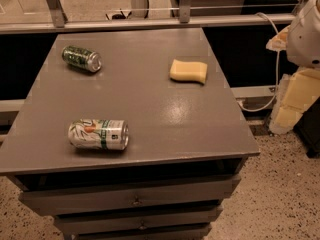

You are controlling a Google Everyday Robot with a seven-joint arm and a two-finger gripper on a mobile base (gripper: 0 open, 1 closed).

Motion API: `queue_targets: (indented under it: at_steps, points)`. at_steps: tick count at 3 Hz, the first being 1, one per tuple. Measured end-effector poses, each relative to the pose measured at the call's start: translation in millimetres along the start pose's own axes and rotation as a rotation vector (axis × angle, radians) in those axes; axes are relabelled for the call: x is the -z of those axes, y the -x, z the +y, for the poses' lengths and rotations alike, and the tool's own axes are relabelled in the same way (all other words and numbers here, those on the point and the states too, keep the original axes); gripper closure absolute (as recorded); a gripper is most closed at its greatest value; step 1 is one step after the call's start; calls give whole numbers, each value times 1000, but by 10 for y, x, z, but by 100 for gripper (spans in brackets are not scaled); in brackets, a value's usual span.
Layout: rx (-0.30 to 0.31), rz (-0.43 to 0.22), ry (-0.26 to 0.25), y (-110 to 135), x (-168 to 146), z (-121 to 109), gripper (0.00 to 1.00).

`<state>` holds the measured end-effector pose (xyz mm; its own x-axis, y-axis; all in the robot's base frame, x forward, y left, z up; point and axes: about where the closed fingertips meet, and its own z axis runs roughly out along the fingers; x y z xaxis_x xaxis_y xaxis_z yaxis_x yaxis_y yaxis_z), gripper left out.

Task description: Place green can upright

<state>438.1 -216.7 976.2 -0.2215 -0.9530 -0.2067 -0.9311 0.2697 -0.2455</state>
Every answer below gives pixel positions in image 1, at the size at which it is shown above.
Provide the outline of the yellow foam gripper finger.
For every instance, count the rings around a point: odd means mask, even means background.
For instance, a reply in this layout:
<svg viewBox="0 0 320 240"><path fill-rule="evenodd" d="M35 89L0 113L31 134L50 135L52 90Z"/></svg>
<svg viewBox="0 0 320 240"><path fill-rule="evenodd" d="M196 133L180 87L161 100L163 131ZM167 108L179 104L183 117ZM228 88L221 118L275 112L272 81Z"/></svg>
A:
<svg viewBox="0 0 320 240"><path fill-rule="evenodd" d="M270 131L285 134L292 130L319 97L319 69L299 67L293 75L284 74L271 113Z"/></svg>
<svg viewBox="0 0 320 240"><path fill-rule="evenodd" d="M286 26L267 42L266 48L271 51L285 51L287 49L288 32L289 27Z"/></svg>

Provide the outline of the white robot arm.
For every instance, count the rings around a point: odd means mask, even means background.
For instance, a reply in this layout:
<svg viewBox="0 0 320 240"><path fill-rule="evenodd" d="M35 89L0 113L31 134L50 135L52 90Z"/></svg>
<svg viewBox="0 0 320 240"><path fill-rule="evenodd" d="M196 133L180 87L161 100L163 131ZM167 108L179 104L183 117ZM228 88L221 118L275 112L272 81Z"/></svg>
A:
<svg viewBox="0 0 320 240"><path fill-rule="evenodd" d="M269 123L272 133L285 134L320 97L320 0L308 0L266 48L286 51L287 60L298 66L280 80Z"/></svg>

